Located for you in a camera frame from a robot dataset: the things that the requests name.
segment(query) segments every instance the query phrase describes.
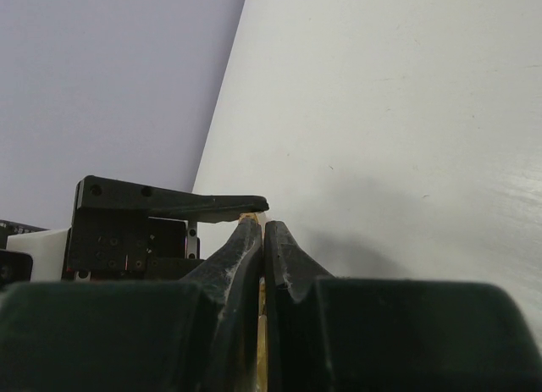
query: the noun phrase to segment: screw hole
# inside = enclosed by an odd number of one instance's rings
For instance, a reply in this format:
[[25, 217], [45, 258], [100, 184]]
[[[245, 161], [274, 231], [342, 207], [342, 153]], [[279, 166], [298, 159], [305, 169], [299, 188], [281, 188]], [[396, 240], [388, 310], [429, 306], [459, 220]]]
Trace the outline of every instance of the screw hole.
[[0, 267], [0, 279], [7, 282], [12, 278], [13, 274], [14, 270], [9, 265], [2, 265]]
[[144, 197], [150, 197], [150, 196], [152, 196], [152, 187], [144, 186], [144, 187], [141, 189], [141, 194], [142, 194]]
[[100, 187], [100, 185], [92, 185], [91, 186], [91, 193], [94, 196], [101, 196], [102, 195], [102, 187]]

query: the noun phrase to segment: white plastic part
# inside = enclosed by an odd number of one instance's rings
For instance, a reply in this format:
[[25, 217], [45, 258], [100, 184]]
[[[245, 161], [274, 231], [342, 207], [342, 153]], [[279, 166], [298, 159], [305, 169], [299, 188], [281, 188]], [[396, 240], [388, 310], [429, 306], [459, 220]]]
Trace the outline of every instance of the white plastic part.
[[8, 237], [8, 251], [25, 252], [32, 256], [31, 282], [51, 282], [62, 278], [64, 252], [69, 229]]

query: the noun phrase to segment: black metal bracket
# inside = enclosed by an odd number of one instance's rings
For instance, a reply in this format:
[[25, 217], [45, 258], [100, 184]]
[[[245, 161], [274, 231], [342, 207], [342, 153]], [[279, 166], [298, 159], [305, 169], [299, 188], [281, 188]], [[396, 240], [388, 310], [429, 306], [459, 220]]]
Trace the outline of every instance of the black metal bracket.
[[200, 263], [199, 246], [187, 247], [197, 222], [265, 210], [260, 196], [199, 196], [87, 176], [75, 193], [64, 278], [180, 279]]

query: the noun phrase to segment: white wall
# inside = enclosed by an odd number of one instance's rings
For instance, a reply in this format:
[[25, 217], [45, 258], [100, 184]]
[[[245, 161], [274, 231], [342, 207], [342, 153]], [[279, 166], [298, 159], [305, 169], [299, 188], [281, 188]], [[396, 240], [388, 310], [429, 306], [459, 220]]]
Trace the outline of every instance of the white wall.
[[0, 0], [0, 218], [88, 174], [191, 190], [244, 0]]
[[339, 275], [499, 284], [542, 340], [541, 1], [246, 0], [195, 190]]

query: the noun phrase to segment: gray wall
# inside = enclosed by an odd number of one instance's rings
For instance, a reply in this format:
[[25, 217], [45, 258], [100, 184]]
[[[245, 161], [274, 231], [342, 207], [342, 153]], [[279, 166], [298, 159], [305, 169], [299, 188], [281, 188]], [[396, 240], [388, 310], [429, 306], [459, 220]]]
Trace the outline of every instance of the gray wall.
[[244, 0], [0, 0], [0, 218], [87, 174], [191, 190]]

